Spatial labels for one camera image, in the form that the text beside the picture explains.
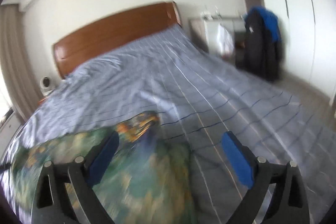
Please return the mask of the grey side desk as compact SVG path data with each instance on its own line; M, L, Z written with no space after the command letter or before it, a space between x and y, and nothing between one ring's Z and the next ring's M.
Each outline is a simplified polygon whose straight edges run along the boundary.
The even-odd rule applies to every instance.
M222 23L229 30L236 42L243 40L245 35L245 22L239 17L193 17L189 18L189 28L192 42L203 51L221 58L230 56L222 56L218 51L217 46L217 30L218 25Z

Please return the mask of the green patterned jacket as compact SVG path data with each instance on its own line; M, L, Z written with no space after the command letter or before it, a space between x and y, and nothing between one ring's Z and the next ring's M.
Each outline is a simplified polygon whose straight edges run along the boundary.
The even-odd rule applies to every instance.
M67 133L31 148L19 147L8 171L15 202L30 214L39 175L46 161L71 162L86 156L113 130L120 143L93 191L113 223L196 223L190 187L191 150L187 143L170 144L159 136L160 119L145 111L114 126ZM66 183L78 223L89 223L74 188Z

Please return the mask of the white plastic bag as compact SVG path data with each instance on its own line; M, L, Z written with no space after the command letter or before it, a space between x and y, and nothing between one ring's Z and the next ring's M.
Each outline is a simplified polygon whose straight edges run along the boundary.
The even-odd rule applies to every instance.
M230 56L235 50L235 41L231 32L220 23L217 30L217 46L222 56Z

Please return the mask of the small white fan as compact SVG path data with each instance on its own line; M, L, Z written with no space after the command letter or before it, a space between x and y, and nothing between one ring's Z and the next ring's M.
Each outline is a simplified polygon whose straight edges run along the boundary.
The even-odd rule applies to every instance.
M39 86L41 93L44 96L49 95L56 88L56 84L54 83L53 79L48 76L41 78Z

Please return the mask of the beige curtain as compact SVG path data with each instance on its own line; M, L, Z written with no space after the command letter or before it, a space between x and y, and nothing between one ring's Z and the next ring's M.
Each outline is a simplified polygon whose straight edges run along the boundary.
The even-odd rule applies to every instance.
M18 5L1 6L1 71L14 110L26 122L42 93L29 61Z

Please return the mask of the black and blue hanging clothes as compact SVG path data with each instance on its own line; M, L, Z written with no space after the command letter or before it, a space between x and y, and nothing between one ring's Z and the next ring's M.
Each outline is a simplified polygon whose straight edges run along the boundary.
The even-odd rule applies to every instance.
M283 45L278 17L261 6L252 7L244 18L243 68L267 81L280 78Z

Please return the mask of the blue checked bed sheet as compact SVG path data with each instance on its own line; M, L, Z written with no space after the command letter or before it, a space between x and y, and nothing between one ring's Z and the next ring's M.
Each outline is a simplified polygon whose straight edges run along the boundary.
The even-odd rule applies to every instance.
M298 164L311 223L335 201L335 133L302 100L197 50L179 26L80 65L52 92L9 145L33 147L69 132L112 126L156 111L161 135L188 141L200 223L224 223L245 188L221 148L232 131L255 155Z

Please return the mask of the white wardrobe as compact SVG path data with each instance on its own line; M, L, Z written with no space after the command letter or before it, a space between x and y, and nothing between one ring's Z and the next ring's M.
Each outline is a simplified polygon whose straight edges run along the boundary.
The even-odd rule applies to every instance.
M278 16L284 69L335 100L335 0L264 0Z

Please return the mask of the brown wooden headboard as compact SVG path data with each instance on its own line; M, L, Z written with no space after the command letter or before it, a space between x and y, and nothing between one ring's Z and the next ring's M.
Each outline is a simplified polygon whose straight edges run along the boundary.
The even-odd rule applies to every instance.
M65 79L82 63L175 24L181 25L182 21L174 1L136 7L99 19L53 45L58 73Z

